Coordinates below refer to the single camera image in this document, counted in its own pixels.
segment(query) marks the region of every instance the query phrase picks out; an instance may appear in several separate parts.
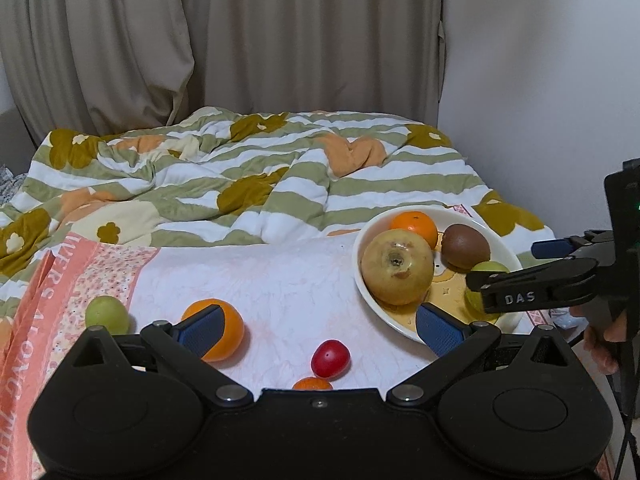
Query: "cherry tomato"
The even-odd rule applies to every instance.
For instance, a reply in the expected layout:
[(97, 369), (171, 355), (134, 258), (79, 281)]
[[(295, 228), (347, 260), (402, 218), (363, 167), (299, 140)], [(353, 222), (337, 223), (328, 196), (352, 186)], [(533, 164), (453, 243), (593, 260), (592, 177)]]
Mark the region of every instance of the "cherry tomato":
[(311, 369), (318, 377), (330, 379), (339, 375), (349, 364), (349, 349), (340, 341), (329, 339), (322, 343), (311, 358)]
[(320, 377), (305, 377), (293, 385), (294, 390), (333, 390), (331, 383)]

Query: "hand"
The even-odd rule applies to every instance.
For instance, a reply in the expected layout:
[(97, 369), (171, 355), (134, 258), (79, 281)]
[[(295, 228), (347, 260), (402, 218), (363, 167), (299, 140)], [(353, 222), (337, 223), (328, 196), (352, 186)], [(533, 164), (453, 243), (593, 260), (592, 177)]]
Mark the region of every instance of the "hand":
[[(569, 312), (574, 317), (582, 317), (582, 309), (572, 306)], [(605, 341), (621, 343), (626, 340), (626, 310), (607, 328), (602, 334)], [(618, 371), (618, 362), (610, 354), (609, 350), (598, 340), (598, 335), (592, 326), (584, 331), (584, 349), (591, 353), (591, 357), (605, 375), (611, 375)]]

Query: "orange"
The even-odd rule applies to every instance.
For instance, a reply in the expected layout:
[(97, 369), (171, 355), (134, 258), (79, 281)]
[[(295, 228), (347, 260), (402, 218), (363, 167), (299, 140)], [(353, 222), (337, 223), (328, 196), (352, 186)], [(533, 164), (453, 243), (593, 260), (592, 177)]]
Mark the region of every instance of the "orange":
[(244, 321), (242, 321), (242, 317), (238, 314), (238, 311), (226, 301), (216, 300), (215, 298), (192, 303), (187, 310), (184, 311), (184, 314), (182, 314), (181, 321), (184, 321), (189, 316), (212, 304), (219, 305), (222, 308), (222, 312), (225, 313), (225, 331), (222, 333), (220, 341), (213, 345), (211, 350), (202, 358), (203, 361), (209, 363), (222, 361), (223, 359), (231, 357), (233, 352), (238, 350), (244, 337)]
[(413, 231), (427, 240), (432, 250), (438, 243), (438, 228), (428, 215), (420, 211), (406, 211), (396, 216), (389, 225), (389, 229), (404, 229)]
[(294, 390), (333, 390), (331, 383), (320, 377), (305, 377), (293, 385)]

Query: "curtain fold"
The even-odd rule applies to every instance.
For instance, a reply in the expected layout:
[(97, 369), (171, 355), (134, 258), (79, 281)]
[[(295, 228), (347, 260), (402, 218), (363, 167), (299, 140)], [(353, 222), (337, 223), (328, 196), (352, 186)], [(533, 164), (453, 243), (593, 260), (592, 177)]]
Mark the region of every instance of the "curtain fold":
[(195, 61), (191, 105), (436, 123), (441, 0), (182, 2)]
[(187, 113), (181, 0), (0, 0), (0, 51), (36, 139), (162, 126)]

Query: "green ball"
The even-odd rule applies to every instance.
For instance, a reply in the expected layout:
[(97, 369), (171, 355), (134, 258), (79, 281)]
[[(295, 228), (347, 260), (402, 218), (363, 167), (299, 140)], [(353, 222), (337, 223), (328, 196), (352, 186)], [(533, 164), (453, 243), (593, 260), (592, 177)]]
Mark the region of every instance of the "green ball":
[(84, 325), (103, 325), (111, 335), (126, 334), (129, 331), (129, 313), (117, 298), (98, 296), (87, 305)]
[[(505, 267), (500, 262), (494, 262), (489, 260), (488, 262), (481, 262), (475, 265), (471, 270), (484, 270), (484, 271), (495, 271), (495, 272), (509, 272), (509, 269)], [(466, 304), (477, 314), (482, 314), (486, 316), (484, 312), (484, 307), (482, 306), (482, 294), (479, 292), (474, 292), (468, 287), (465, 287), (465, 299)]]

